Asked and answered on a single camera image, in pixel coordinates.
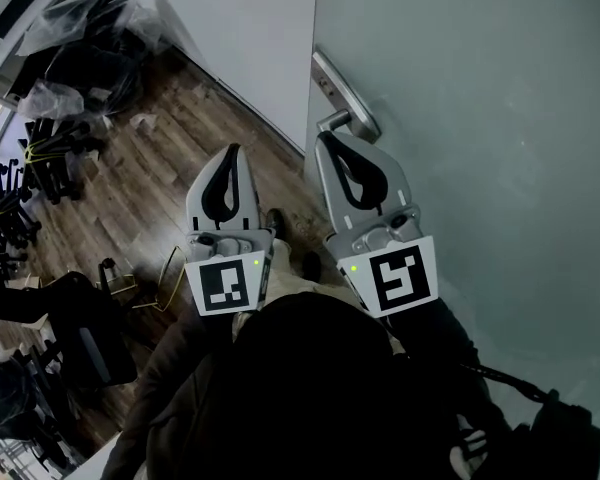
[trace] door handle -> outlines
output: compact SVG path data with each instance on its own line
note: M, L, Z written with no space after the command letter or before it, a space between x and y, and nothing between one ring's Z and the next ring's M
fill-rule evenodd
M334 114L318 121L318 130L334 131L346 125L355 137L370 143L378 140L382 132L371 112L317 47L311 57L311 78L337 109Z

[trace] gray door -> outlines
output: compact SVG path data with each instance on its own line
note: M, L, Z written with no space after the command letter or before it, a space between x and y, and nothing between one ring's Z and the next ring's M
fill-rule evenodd
M483 362L600 426L600 0L317 0ZM316 122L333 113L311 88ZM538 406L493 386L513 424Z

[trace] plastic bag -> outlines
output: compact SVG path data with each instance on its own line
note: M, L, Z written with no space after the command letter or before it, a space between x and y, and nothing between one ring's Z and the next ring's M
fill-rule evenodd
M63 119L84 112L84 98L68 85L38 80L28 96L18 103L18 114L31 119Z
M145 123L150 130L155 130L158 116L156 114L136 114L129 119L129 124L137 130L141 123Z
M142 95L139 67L126 55L80 42L60 49L45 78L78 90L84 97L85 115L101 116L128 108Z
M127 29L142 39L153 54L160 53L167 47L167 44L161 41L163 26L156 11L135 5Z
M16 55L27 56L84 37L89 11L100 0L65 0L46 9L24 35Z

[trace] wooden floor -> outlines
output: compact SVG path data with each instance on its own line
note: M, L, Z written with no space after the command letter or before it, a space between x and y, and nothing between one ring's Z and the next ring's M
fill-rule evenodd
M138 113L155 114L155 129L144 124L134 129L129 120ZM29 206L43 227L38 243L27 251L27 271L40 276L43 284L69 270L95 282L97 265L106 257L115 260L121 274L133 272L157 281L172 248L186 250L185 197L191 183L210 157L233 142L246 148L263 217L269 208L283 209L292 260L318 250L326 261L320 245L330 225L321 200L305 188L303 159L195 65L173 52L163 55L147 69L142 99L111 121L100 159L82 156L72 162L74 178L83 186L82 199L63 199L52 206L38 195ZM181 266L176 258L162 297L171 292ZM192 306L185 278L167 312L134 310L131 320L157 341L177 315ZM19 325L0 322L5 347L37 339ZM141 372L148 352L129 346ZM121 428L134 385L109 388L97 403L79 404L95 448Z

